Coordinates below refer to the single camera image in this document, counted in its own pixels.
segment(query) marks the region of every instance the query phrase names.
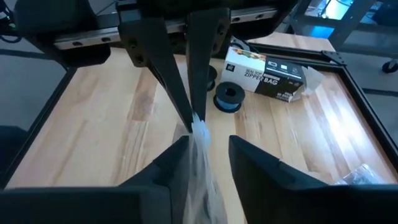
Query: wooden tabletop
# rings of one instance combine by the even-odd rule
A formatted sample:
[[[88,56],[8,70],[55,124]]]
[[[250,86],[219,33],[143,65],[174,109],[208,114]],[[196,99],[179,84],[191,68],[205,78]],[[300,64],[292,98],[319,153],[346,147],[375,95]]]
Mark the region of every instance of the wooden tabletop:
[[[274,33],[254,40],[310,50],[333,50],[326,39]],[[185,86],[184,56],[175,57]],[[222,60],[212,60],[218,70]],[[211,168],[229,223],[244,214],[232,179],[228,137],[237,134],[291,166],[329,184],[366,163],[386,182],[396,173],[344,84],[333,73],[315,94],[285,103],[246,92],[236,114],[218,111],[208,93]],[[103,65],[80,68],[17,168],[8,188],[118,185],[185,134],[164,89],[123,49]]]

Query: blue tape roll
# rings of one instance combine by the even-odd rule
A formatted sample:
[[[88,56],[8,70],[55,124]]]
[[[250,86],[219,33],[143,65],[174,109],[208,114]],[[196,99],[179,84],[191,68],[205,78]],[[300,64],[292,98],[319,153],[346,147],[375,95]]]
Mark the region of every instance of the blue tape roll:
[[[239,106],[239,103],[236,103],[236,104],[226,103],[226,102],[220,100],[218,97],[216,97],[216,101],[217,101],[218,105],[225,110],[233,110]]]
[[[232,82],[223,82],[217,86],[213,98],[214,105],[222,112],[235,113],[242,107],[244,90]]]

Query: plastic bag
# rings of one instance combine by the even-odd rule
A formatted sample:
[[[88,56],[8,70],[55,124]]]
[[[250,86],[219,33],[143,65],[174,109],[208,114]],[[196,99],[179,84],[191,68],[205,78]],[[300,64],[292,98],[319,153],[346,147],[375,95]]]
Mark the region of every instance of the plastic bag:
[[[193,134],[190,136],[190,178],[185,203],[184,224],[227,223],[223,197],[211,174],[208,149],[210,133],[204,121],[193,115]]]
[[[358,184],[385,184],[384,181],[374,170],[367,164],[362,164],[360,167],[349,173],[347,176],[340,179],[335,185],[358,185]]]

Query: caster wheel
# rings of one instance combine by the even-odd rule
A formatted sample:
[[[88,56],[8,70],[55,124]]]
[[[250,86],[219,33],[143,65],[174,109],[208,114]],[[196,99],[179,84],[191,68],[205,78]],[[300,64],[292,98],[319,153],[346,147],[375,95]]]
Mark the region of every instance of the caster wheel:
[[[383,67],[381,68],[381,70],[384,73],[393,73],[398,71],[398,63],[396,63],[393,67],[389,67],[390,66],[390,62],[386,62]]]

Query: tape roll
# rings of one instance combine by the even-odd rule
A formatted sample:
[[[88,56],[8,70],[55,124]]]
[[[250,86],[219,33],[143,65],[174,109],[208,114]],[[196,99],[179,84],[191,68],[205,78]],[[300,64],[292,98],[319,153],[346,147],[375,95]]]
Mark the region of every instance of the tape roll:
[[[207,83],[207,91],[211,91],[216,86],[217,70],[213,66],[209,66],[209,77]]]
[[[220,111],[235,113],[242,107],[244,97],[242,87],[232,82],[223,82],[217,86],[213,102]]]

